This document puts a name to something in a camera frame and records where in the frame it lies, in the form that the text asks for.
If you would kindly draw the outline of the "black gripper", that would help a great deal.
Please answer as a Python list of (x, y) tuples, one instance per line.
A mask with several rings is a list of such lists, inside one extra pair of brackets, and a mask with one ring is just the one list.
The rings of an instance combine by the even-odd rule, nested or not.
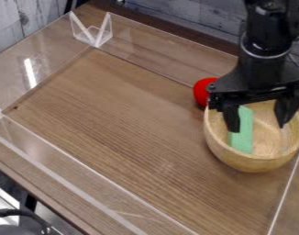
[(280, 66), (237, 62), (208, 85), (208, 92), (208, 106), (223, 112), (228, 132), (240, 131), (239, 106), (267, 100), (276, 101), (276, 122), (283, 128), (299, 110), (299, 66), (288, 61)]

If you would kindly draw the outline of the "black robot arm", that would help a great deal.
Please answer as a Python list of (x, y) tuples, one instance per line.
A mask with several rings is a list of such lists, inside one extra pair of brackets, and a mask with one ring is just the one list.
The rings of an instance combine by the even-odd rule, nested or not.
[(275, 102), (284, 126), (299, 110), (299, 62), (291, 56), (299, 40), (299, 0), (244, 0), (247, 19), (232, 70), (212, 82), (208, 107), (223, 114), (228, 131), (240, 130), (239, 106)]

